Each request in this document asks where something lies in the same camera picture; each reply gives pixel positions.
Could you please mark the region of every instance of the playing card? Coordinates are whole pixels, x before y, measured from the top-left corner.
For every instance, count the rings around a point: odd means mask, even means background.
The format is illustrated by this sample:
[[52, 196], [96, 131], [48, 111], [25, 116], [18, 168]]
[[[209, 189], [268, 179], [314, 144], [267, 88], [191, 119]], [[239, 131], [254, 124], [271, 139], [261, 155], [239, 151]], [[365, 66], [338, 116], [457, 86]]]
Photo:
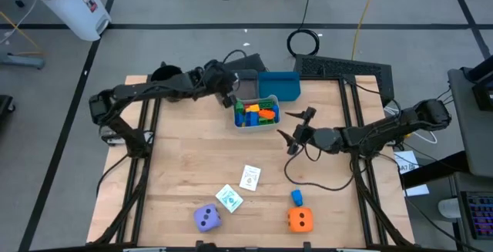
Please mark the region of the playing card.
[[243, 202], [243, 199], [236, 193], [230, 185], [226, 185], [216, 194], [216, 198], [233, 213]]
[[246, 190], [255, 191], [259, 182], [260, 168], [253, 166], [245, 166], [243, 175], [241, 176], [240, 187]]

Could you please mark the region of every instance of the trash can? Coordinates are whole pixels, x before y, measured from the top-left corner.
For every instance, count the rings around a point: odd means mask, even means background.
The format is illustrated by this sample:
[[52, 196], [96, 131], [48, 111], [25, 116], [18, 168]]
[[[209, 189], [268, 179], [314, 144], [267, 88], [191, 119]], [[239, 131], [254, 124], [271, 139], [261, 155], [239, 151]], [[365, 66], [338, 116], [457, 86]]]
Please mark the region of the trash can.
[[42, 1], [82, 40], [98, 40], [111, 22], [101, 0]]

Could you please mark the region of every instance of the wooden table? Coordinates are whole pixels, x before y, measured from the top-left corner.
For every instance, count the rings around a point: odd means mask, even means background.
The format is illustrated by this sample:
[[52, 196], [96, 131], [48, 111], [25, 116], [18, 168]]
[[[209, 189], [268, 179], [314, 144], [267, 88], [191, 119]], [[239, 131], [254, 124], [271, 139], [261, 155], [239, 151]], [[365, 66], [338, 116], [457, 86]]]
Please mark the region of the wooden table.
[[[128, 76], [126, 83], [145, 81], [145, 76]], [[378, 91], [373, 76], [358, 76], [357, 83]], [[296, 102], [281, 103], [281, 112], [296, 113], [312, 106], [317, 109], [310, 123], [313, 127], [344, 126], [336, 81], [302, 81], [301, 93]], [[347, 93], [354, 109], [349, 87]], [[378, 95], [359, 90], [359, 97], [365, 123], [384, 117]], [[140, 108], [141, 103], [135, 102], [122, 113], [132, 127], [137, 127]], [[295, 186], [284, 177], [283, 167], [290, 156], [286, 154], [284, 139], [275, 130], [238, 133], [232, 110], [221, 108], [213, 96], [196, 102], [163, 100], [159, 112], [139, 246], [192, 247], [196, 240], [204, 240], [221, 247], [302, 247], [304, 241], [310, 241], [312, 247], [365, 247], [354, 182], [338, 192], [301, 186], [304, 206], [314, 213], [314, 231], [289, 232], [287, 211], [293, 207], [290, 192]], [[353, 110], [352, 120], [355, 124]], [[291, 133], [300, 122], [283, 114], [280, 129]], [[312, 157], [317, 155], [313, 147], [308, 151]], [[106, 169], [125, 153], [123, 146], [109, 148]], [[393, 157], [390, 148], [382, 153]], [[347, 154], [322, 153], [314, 163], [303, 153], [290, 164], [288, 173], [298, 181], [337, 187], [350, 178], [349, 159]], [[120, 210], [129, 162], [110, 173], [102, 183], [88, 241], [99, 237]], [[373, 163], [384, 212], [404, 237], [414, 242], [395, 163], [383, 157], [374, 159]], [[246, 164], [262, 170], [255, 192], [238, 187]], [[215, 198], [225, 184], [231, 185], [244, 199], [234, 213], [229, 213]], [[223, 225], [201, 234], [193, 221], [193, 211], [208, 203], [216, 204]], [[370, 207], [368, 211], [377, 243], [374, 215]], [[127, 240], [132, 220], [133, 213], [129, 215]]]

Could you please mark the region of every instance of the floor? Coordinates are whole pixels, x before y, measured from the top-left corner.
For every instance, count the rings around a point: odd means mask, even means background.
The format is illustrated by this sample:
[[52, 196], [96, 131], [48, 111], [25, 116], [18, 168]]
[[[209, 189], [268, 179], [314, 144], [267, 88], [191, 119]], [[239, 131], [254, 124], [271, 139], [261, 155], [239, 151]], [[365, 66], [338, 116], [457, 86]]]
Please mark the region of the floor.
[[[24, 0], [28, 6], [31, 0]], [[23, 28], [44, 50], [43, 70], [0, 67], [0, 93], [15, 97], [17, 111], [0, 133], [0, 250], [19, 248], [48, 169], [55, 179], [31, 249], [83, 245], [89, 229], [107, 147], [89, 118], [88, 98], [127, 75], [149, 74], [161, 61], [185, 70], [233, 49], [260, 53], [271, 71], [291, 70], [286, 38], [303, 17], [306, 0], [102, 0], [112, 28], [100, 42], [84, 42], [41, 2]], [[493, 46], [491, 0], [373, 0], [356, 60], [392, 65], [396, 100], [403, 107], [436, 97], [448, 87], [446, 72], [475, 66]], [[350, 59], [354, 29], [366, 0], [310, 0], [306, 27], [320, 34], [319, 55]], [[26, 8], [0, 0], [19, 20]], [[0, 21], [0, 35], [10, 28]], [[0, 52], [31, 51], [20, 35]], [[293, 49], [313, 48], [298, 35]], [[453, 116], [453, 104], [448, 106]], [[435, 157], [462, 150], [456, 119], [437, 133], [438, 144], [411, 137], [409, 143]], [[429, 184], [431, 194], [415, 203], [451, 232], [437, 202], [450, 196], [447, 180]], [[416, 242], [453, 249], [414, 211]]]

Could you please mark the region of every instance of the purple dice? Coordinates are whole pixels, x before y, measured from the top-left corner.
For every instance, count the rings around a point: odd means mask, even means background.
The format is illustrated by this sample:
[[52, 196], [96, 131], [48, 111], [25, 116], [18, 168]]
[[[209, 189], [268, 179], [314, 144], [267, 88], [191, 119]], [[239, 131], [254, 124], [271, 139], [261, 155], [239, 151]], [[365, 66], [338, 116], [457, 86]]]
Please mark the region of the purple dice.
[[193, 219], [200, 232], [207, 232], [215, 227], [221, 226], [221, 217], [213, 203], [201, 207], [193, 213]]

